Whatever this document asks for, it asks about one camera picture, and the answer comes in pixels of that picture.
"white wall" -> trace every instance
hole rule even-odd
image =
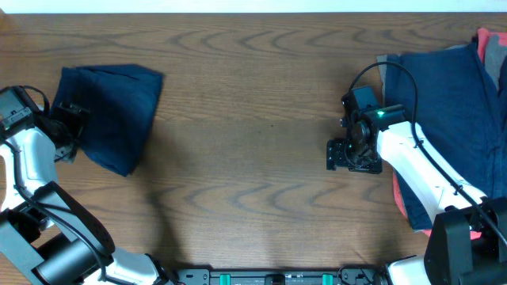
[[[507,12],[507,0],[0,0],[6,13]]]

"wooden table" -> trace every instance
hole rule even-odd
[[[138,63],[166,75],[130,177],[83,153],[57,165],[61,186],[117,246],[176,266],[381,264],[423,253],[427,237],[396,208],[389,165],[380,175],[326,171],[326,141],[345,134],[341,95],[375,55],[465,44],[477,27],[501,31],[506,21],[492,13],[12,15],[0,26],[0,80],[52,99],[62,67]],[[379,92],[377,71],[360,82]],[[0,283],[26,283],[0,262]]]

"navy blue cloth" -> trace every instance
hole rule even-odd
[[[507,90],[497,92],[477,55],[477,45],[406,55],[389,55],[414,75],[419,88],[417,122],[447,162],[489,197],[505,196]],[[507,67],[503,86],[507,86]],[[414,88],[408,76],[387,66],[385,104],[402,104],[409,116]],[[422,204],[398,174],[400,191],[414,230],[431,229]]]
[[[53,106],[66,101],[88,108],[79,146],[97,164],[127,176],[139,163],[162,79],[137,65],[64,67]]]

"wood grain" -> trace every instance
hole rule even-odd
[[[389,165],[377,176],[326,171],[326,141],[344,134],[341,95],[375,55],[465,44],[477,27],[504,31],[506,21],[494,13],[8,15],[0,79],[52,99],[62,67],[138,63],[166,75],[130,177],[83,153],[57,165],[60,184],[117,246],[176,266],[381,264],[423,253],[427,238],[399,214]],[[379,89],[375,71],[361,82]],[[0,283],[26,283],[0,262]]]

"pile of clothes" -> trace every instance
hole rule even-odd
[[[417,122],[428,140],[464,179],[490,198],[507,196],[507,33],[485,28],[466,45],[443,51],[381,55],[413,74],[419,89]],[[384,104],[414,105],[414,88],[392,66],[379,69]],[[414,230],[432,228],[421,202],[394,174],[395,200]]]

